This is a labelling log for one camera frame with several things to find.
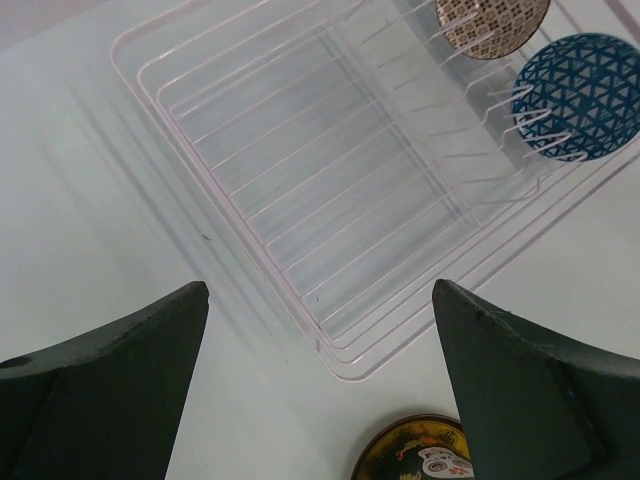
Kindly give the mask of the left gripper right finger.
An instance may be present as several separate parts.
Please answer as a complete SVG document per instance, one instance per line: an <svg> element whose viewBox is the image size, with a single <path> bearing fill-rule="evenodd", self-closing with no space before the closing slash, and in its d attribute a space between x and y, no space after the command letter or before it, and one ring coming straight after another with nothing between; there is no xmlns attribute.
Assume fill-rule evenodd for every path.
<svg viewBox="0 0 640 480"><path fill-rule="evenodd" d="M638 360L450 280L434 284L432 304L476 478L638 478Z"/></svg>

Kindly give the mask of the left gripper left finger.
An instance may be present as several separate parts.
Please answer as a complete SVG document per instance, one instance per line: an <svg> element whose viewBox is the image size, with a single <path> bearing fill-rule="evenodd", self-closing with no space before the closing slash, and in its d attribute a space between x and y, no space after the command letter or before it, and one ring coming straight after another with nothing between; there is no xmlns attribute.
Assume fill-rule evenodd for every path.
<svg viewBox="0 0 640 480"><path fill-rule="evenodd" d="M1 364L4 479L163 479L204 336L209 290Z"/></svg>

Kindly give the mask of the black skull mug red inside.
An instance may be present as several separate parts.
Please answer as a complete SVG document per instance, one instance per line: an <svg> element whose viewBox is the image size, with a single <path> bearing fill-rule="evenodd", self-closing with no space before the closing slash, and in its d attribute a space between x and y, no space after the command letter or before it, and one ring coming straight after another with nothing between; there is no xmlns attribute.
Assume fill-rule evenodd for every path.
<svg viewBox="0 0 640 480"><path fill-rule="evenodd" d="M412 451L401 462L397 479L474 479L469 460L445 447L425 447Z"/></svg>

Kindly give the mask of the clear wire dish rack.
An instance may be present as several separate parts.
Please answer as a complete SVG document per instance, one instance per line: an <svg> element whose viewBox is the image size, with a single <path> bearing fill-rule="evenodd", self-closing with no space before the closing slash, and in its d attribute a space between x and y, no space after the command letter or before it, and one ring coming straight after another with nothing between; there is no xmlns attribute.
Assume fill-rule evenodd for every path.
<svg viewBox="0 0 640 480"><path fill-rule="evenodd" d="M366 378L433 325L431 291L477 289L639 155L526 144L516 77L565 36L639 46L635 1L550 1L494 60L445 38L436 1L186 1L110 57L336 377Z"/></svg>

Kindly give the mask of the blue patterned bowl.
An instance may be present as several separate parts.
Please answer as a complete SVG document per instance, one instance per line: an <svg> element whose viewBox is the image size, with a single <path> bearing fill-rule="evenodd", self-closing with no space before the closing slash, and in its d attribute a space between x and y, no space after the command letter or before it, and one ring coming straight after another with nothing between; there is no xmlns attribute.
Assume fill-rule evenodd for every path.
<svg viewBox="0 0 640 480"><path fill-rule="evenodd" d="M602 33L565 36L516 77L511 115L536 153L572 162L606 157L639 133L639 50Z"/></svg>

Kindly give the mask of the brown patterned bowl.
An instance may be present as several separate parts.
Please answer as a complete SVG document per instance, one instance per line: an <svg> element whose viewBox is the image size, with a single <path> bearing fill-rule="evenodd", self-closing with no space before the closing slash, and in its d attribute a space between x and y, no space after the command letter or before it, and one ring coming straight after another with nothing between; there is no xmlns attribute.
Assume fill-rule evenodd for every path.
<svg viewBox="0 0 640 480"><path fill-rule="evenodd" d="M436 15L454 49L494 60L522 47L540 28L549 0L437 0Z"/></svg>

